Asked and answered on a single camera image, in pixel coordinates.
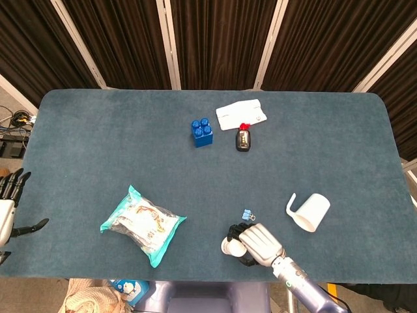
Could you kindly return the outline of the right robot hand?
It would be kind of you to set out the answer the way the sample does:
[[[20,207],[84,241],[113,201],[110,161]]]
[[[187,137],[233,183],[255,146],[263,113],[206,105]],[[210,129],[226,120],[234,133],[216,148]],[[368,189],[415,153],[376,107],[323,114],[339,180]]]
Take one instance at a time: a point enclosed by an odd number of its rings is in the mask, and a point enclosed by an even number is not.
[[[222,252],[238,258],[246,267],[271,267],[278,257],[285,257],[282,244],[261,224],[233,224],[223,239]]]

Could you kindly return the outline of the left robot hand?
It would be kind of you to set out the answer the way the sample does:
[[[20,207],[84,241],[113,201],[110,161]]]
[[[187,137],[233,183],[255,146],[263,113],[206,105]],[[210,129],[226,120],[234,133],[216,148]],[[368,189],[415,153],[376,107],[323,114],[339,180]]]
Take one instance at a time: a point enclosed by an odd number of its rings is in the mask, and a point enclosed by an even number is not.
[[[41,230],[48,222],[48,218],[42,219],[33,226],[14,227],[16,209],[18,208],[23,188],[31,176],[31,172],[23,172],[20,168],[7,176],[1,176],[1,248],[11,238],[20,237]]]

